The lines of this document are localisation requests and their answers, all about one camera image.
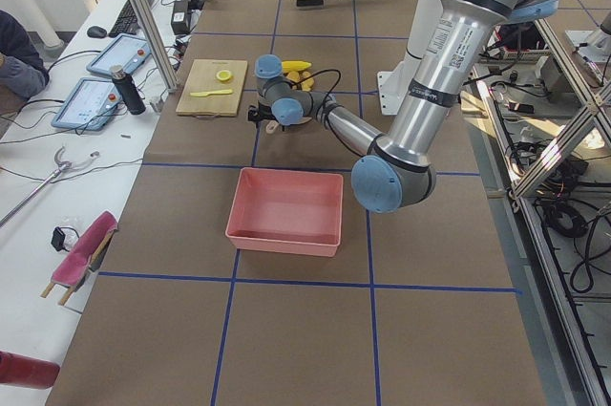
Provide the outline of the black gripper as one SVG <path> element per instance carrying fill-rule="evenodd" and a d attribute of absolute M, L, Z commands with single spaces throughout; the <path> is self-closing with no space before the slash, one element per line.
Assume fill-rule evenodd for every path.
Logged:
<path fill-rule="evenodd" d="M 269 106 L 258 103 L 257 105 L 249 105 L 247 111 L 247 120 L 253 122 L 256 126 L 262 121 L 275 120 L 275 116 Z"/>

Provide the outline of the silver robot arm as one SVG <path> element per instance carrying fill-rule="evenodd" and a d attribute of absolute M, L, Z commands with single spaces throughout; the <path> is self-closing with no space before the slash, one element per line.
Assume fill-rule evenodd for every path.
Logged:
<path fill-rule="evenodd" d="M 389 213 L 424 201 L 435 171 L 427 157 L 433 139 L 496 26 L 556 12 L 559 0 L 440 0 L 442 11 L 399 111 L 382 133 L 331 94 L 294 90 L 274 54 L 255 64 L 260 108 L 282 125 L 314 118 L 359 155 L 351 171 L 355 198 L 371 212 Z"/>

